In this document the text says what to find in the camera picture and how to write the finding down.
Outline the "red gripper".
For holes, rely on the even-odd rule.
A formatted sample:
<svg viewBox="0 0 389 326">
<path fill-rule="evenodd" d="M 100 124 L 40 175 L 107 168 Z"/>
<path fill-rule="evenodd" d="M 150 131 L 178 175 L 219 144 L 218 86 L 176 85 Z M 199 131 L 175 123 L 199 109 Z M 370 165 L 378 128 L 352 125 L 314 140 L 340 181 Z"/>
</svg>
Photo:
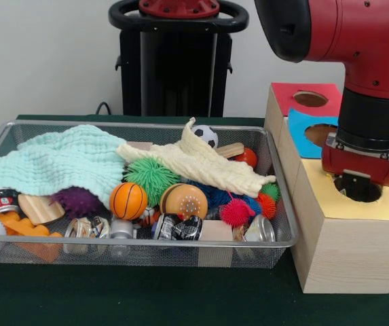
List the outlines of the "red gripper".
<svg viewBox="0 0 389 326">
<path fill-rule="evenodd" d="M 342 176 L 342 194 L 356 200 L 371 199 L 371 182 L 389 187 L 389 152 L 370 153 L 345 146 L 330 132 L 322 146 L 322 168 Z M 366 178 L 354 178 L 354 175 Z"/>
</svg>

